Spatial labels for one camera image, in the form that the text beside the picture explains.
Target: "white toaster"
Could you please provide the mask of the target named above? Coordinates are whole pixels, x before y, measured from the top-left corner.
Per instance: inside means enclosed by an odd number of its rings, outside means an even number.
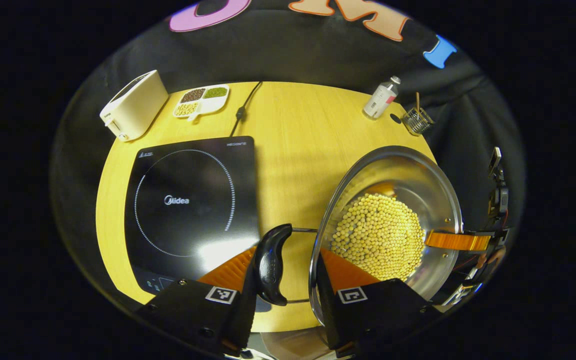
[[[103,124],[122,142],[141,137],[162,109],[169,93],[157,70],[124,86],[99,112]]]

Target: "stainless steel pot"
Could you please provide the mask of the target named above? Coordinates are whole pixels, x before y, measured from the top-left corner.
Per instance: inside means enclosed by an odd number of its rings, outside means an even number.
[[[462,233],[462,212],[457,195],[439,166],[423,153],[405,146],[377,148],[359,159],[343,176],[318,230],[292,228],[290,224],[284,224],[266,233],[253,259],[259,296],[275,305],[291,303],[279,292],[283,273],[281,248],[292,231],[316,231],[308,276],[309,300],[314,315],[325,326],[316,274],[320,251],[322,247],[330,248],[336,224],[350,202],[366,192],[389,195],[392,191],[397,195],[397,200],[418,215],[426,236],[430,230]],[[455,250],[425,246],[421,264],[407,278],[406,284],[429,300],[446,282],[457,261],[457,254]]]

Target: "yellow round table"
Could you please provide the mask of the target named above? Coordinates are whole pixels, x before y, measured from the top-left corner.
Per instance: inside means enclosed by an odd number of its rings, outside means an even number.
[[[154,297],[137,284],[124,237],[126,191],[137,152],[151,146],[228,137],[237,109],[255,85],[228,84],[230,95],[224,107],[200,115],[194,123],[172,115],[185,91],[171,93],[142,137],[112,144],[97,193],[96,235],[112,282],[135,301],[145,304]],[[259,86],[247,104],[245,121],[240,121],[233,136],[254,138],[260,234],[285,223],[318,228],[346,171],[372,150],[407,146],[434,161],[425,139],[412,136],[389,116],[403,116],[400,104],[391,103],[381,117],[370,120],[361,110],[369,98],[347,89],[295,82],[263,82]],[[283,246],[279,289],[288,300],[308,298],[314,239],[313,234],[293,233]],[[291,303],[256,312],[251,331],[290,331],[317,325],[310,303]]]

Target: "black glass cooktop surface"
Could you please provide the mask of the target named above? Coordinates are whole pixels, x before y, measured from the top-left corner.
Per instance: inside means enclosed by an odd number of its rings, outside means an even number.
[[[157,294],[198,280],[259,241],[254,141],[220,137],[143,148],[125,201],[128,259]]]

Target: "midea logo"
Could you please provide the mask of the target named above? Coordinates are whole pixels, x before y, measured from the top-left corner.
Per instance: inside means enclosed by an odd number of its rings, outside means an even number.
[[[171,204],[189,204],[190,203],[190,199],[188,198],[180,198],[180,197],[173,197],[171,194],[166,195],[166,197],[164,198],[164,204],[165,205],[171,205]]]

